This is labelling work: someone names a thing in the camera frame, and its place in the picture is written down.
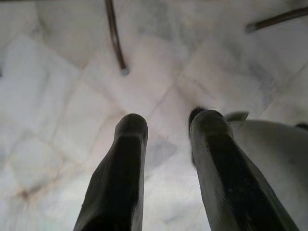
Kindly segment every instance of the marble floor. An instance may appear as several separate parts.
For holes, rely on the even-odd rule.
[[[308,122],[308,18],[246,34],[294,0],[114,0],[121,76],[103,0],[0,3],[0,226],[72,230],[123,115],[146,118],[143,230],[210,230],[190,161],[198,105]],[[307,230],[307,219],[297,225]]]

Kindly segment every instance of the metal rod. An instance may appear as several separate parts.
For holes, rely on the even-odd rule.
[[[121,73],[122,75],[126,76],[128,75],[129,70],[124,62],[123,53],[121,50],[119,36],[118,36],[117,28],[116,28],[116,19],[115,19],[116,16],[115,16],[113,2],[112,0],[105,0],[105,3],[106,3],[107,15],[108,15],[108,23],[109,23],[112,46],[115,50],[116,58],[119,62]]]
[[[262,20],[262,21],[259,21],[259,22],[256,22],[256,23],[250,23],[246,26],[246,32],[252,33],[254,31],[260,30],[262,28],[272,26],[272,25],[275,25],[275,24],[278,24],[278,23],[282,23],[282,22],[287,21],[287,20],[306,16],[306,15],[308,15],[308,7],[293,10],[293,11],[290,11],[290,12],[287,12],[287,13],[279,14],[275,17],[272,17],[272,18],[269,18],[269,19],[266,19],[266,20]]]

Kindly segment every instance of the tile grout line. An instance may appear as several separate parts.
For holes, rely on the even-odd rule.
[[[89,82],[87,82],[85,79],[81,78],[80,80],[83,84],[85,84],[88,88],[90,88],[91,90],[93,90],[94,92],[96,92],[97,94],[99,94],[100,97],[106,99],[111,106],[114,106],[117,110],[119,110],[120,112],[126,112],[117,102],[116,100],[110,96],[108,93],[103,92],[102,90],[99,90],[98,88],[92,86],[92,84],[90,84]]]
[[[198,46],[198,48],[200,48],[200,47],[203,45],[203,43],[204,43],[205,40],[206,40],[206,39],[204,39],[204,40],[200,43],[200,45]],[[180,78],[181,76],[183,76],[185,79],[187,79],[186,76],[185,76],[185,74],[184,74],[184,73],[185,73],[185,69],[187,68],[187,66],[190,65],[190,63],[191,63],[193,60],[196,59],[197,54],[198,54],[198,50],[199,50],[198,48],[195,50],[195,52],[192,54],[192,56],[190,57],[190,59],[187,61],[187,65],[184,65],[184,66],[182,67],[182,69],[179,70],[179,72],[175,75],[175,80],[173,81],[173,83],[170,85],[170,87],[166,90],[166,92],[164,93],[164,95],[162,96],[162,98],[160,99],[160,101],[156,104],[156,106],[155,106],[155,107],[151,110],[151,112],[149,113],[149,118],[148,118],[148,120],[150,120],[150,119],[152,118],[154,111],[162,104],[162,102],[164,101],[164,99],[165,99],[165,97],[167,96],[167,94],[171,91],[171,89],[177,85],[177,82],[178,82],[179,78]],[[160,136],[162,136],[162,137],[165,138],[166,140],[169,140],[169,138],[168,138],[166,135],[162,134],[162,133],[161,133],[160,131],[158,131],[157,129],[155,129],[155,130],[156,130],[157,134],[159,134]]]
[[[93,150],[94,150],[94,146],[97,143],[99,136],[100,136],[100,132],[102,131],[102,129],[108,124],[108,122],[113,118],[112,115],[108,116],[106,121],[102,123],[102,125],[100,126],[99,131],[96,133],[93,144],[90,147],[90,151],[89,151],[89,157],[91,157],[93,155]]]
[[[308,62],[306,64],[303,65],[303,67],[296,73],[293,75],[293,77],[286,82],[286,84],[284,84],[283,88],[281,90],[278,91],[277,95],[274,97],[274,99],[272,100],[272,102],[268,105],[268,107],[261,113],[259,118],[262,118],[263,115],[267,112],[267,110],[274,104],[274,102],[282,95],[283,92],[286,91],[287,87],[292,85],[295,81],[296,78],[301,74],[301,72],[308,67]]]
[[[57,133],[57,131],[59,129],[59,125],[64,120],[64,116],[65,116],[65,113],[66,113],[66,111],[68,109],[69,103],[71,102],[71,99],[73,98],[73,95],[76,92],[76,90],[77,90],[77,88],[78,88],[78,86],[80,84],[81,76],[82,76],[81,74],[82,73],[80,72],[78,77],[76,78],[75,82],[73,83],[73,86],[72,86],[70,92],[66,96],[65,103],[63,105],[62,111],[61,111],[61,113],[59,115],[59,118],[57,119],[56,126],[54,128],[54,131],[53,131],[51,137],[50,137],[50,140],[49,140],[50,143],[54,143],[55,135],[56,135],[56,133]]]

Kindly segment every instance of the dark cylindrical leg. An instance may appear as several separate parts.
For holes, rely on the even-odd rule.
[[[275,25],[287,20],[291,20],[291,19],[295,19],[295,18],[299,18],[302,16],[308,15],[308,7],[305,8],[301,8],[298,10],[294,10],[294,11],[290,11],[287,13],[283,13],[280,15],[277,15],[273,18],[269,18],[260,22],[256,22],[256,23],[250,23],[246,26],[246,32],[247,33],[251,33],[254,32],[256,30],[260,30],[262,28],[271,26],[271,25]]]
[[[129,70],[126,66],[123,58],[123,53],[121,50],[120,40],[117,33],[116,28],[116,16],[115,16],[115,10],[113,6],[112,0],[105,0],[106,3],[106,9],[107,9],[107,15],[108,15],[108,23],[109,23],[109,29],[110,29],[110,36],[111,36],[111,42],[115,50],[116,58],[119,62],[120,69],[123,75],[128,75]]]

